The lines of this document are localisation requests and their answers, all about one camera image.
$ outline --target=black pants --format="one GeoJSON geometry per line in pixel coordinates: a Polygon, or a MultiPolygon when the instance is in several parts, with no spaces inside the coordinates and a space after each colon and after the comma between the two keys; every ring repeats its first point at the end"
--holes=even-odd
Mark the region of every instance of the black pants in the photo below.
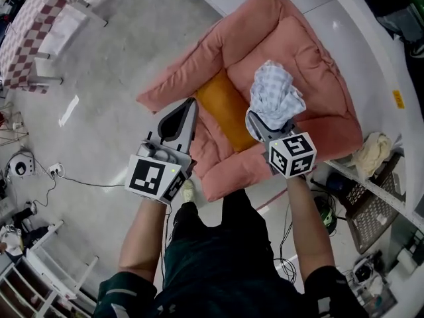
{"type": "MultiPolygon", "coordinates": [[[[265,220],[252,207],[244,189],[224,197],[222,221],[218,228],[228,229],[246,238],[270,244],[265,220]]],[[[198,239],[211,229],[215,228],[203,224],[194,203],[184,203],[174,219],[172,240],[198,239]]]]}
{"type": "Polygon", "coordinates": [[[30,217],[32,215],[32,211],[29,207],[25,210],[16,213],[12,216],[13,224],[16,229],[20,229],[22,231],[22,241],[25,248],[31,248],[33,246],[33,241],[36,239],[41,239],[47,232],[47,227],[40,227],[37,230],[33,230],[30,232],[25,232],[22,226],[22,222],[24,219],[30,217]]]}

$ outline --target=orange pillow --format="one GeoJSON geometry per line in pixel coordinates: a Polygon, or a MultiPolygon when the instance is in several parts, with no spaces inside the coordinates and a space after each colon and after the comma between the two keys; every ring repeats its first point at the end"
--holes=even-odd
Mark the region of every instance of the orange pillow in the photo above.
{"type": "Polygon", "coordinates": [[[235,89],[225,70],[197,90],[197,100],[218,122],[235,152],[242,152],[257,142],[247,131],[245,117],[248,103],[235,89]]]}

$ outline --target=yellow label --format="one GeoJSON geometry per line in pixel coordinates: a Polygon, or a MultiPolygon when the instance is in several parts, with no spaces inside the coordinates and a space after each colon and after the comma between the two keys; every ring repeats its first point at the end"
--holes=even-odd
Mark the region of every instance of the yellow label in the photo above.
{"type": "Polygon", "coordinates": [[[399,91],[393,91],[393,96],[395,97],[396,105],[398,109],[404,109],[405,104],[403,103],[402,95],[399,91]]]}

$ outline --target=concrete floor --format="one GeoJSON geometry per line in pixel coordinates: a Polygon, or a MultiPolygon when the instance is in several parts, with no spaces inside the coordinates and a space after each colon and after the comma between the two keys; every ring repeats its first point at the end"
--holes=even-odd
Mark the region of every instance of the concrete floor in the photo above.
{"type": "MultiPolygon", "coordinates": [[[[137,93],[220,16],[202,0],[88,1],[109,20],[107,27],[83,21],[79,12],[67,8],[43,44],[44,51],[58,53],[58,59],[41,60],[38,69],[63,76],[64,83],[52,86],[46,95],[11,91],[8,99],[22,112],[30,133],[24,143],[45,168],[60,162],[69,178],[121,184],[129,156],[136,152],[151,119],[151,114],[135,102],[137,93]],[[76,106],[65,121],[73,100],[76,106]]],[[[18,149],[18,144],[2,147],[0,161],[5,164],[18,149]]],[[[46,192],[52,186],[53,181],[40,174],[13,178],[11,190],[22,208],[26,200],[45,203],[46,192]]],[[[284,179],[277,176],[247,192],[258,208],[285,188],[284,179]]],[[[218,225],[221,202],[207,203],[200,186],[198,190],[201,218],[207,225],[218,225]]],[[[34,224],[65,221],[58,241],[49,250],[73,276],[81,274],[84,262],[95,255],[100,258],[85,284],[96,294],[99,283],[116,270],[122,241],[139,203],[140,197],[123,187],[89,187],[58,180],[49,195],[48,207],[39,207],[34,224]]],[[[180,204],[178,196],[173,214],[180,204]]],[[[283,237],[286,213],[290,223],[287,207],[284,194],[261,210],[275,253],[283,237]]],[[[341,270],[351,269],[358,254],[345,222],[339,223],[331,240],[336,263],[341,270]]],[[[291,235],[284,245],[284,256],[295,256],[291,235]]],[[[161,283],[158,269],[155,284],[160,288],[161,283]]],[[[300,276],[296,287],[303,289],[300,276]]]]}

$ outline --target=pink armchair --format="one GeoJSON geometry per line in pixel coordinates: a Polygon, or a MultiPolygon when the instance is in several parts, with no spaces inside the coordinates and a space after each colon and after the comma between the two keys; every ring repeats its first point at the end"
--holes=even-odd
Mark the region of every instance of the pink armchair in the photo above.
{"type": "MultiPolygon", "coordinates": [[[[317,147],[317,161],[340,158],[362,145],[346,83],[330,54],[290,0],[246,0],[213,25],[184,56],[138,97],[151,111],[193,95],[222,67],[249,102],[255,71],[268,59],[293,76],[307,110],[295,120],[317,147]]],[[[216,120],[199,106],[191,155],[209,201],[271,177],[263,144],[235,153],[216,120]]]]}

